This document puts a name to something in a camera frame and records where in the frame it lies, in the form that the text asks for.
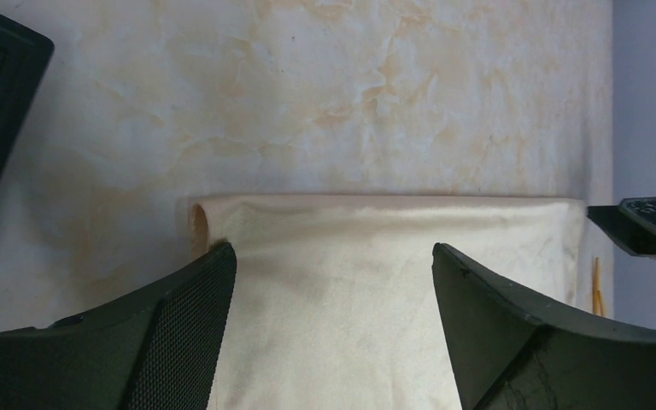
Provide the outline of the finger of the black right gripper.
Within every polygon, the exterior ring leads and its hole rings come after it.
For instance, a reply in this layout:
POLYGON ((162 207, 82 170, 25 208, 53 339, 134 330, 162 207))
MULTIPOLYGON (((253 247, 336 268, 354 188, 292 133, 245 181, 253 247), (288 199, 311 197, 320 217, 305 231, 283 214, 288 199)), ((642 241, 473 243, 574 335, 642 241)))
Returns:
POLYGON ((586 215, 628 255, 656 261, 656 196, 589 206, 586 215))

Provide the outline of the orange cloth napkin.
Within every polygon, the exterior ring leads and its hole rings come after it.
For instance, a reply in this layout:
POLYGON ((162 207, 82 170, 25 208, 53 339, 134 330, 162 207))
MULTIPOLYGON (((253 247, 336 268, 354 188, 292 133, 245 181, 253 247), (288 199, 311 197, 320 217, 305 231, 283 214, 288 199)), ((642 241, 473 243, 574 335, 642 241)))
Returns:
POLYGON ((192 253, 231 242, 237 276, 212 409, 457 409, 431 266, 448 243, 575 301, 584 205, 553 198, 223 196, 192 253))

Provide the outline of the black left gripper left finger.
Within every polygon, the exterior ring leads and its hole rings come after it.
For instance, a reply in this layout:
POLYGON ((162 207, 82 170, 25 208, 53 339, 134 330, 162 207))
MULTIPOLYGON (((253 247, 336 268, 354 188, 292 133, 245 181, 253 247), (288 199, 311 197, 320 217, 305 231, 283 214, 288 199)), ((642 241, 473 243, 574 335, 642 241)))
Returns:
POLYGON ((236 282, 228 242, 46 328, 0 332, 0 409, 204 409, 236 282))

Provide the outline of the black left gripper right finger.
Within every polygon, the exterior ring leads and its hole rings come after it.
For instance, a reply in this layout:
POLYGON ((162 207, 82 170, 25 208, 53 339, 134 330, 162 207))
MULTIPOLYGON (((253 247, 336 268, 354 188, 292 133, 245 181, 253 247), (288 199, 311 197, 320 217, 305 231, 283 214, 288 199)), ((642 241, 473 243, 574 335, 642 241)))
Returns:
POLYGON ((445 243, 432 274, 464 409, 656 409, 656 330, 558 302, 445 243))

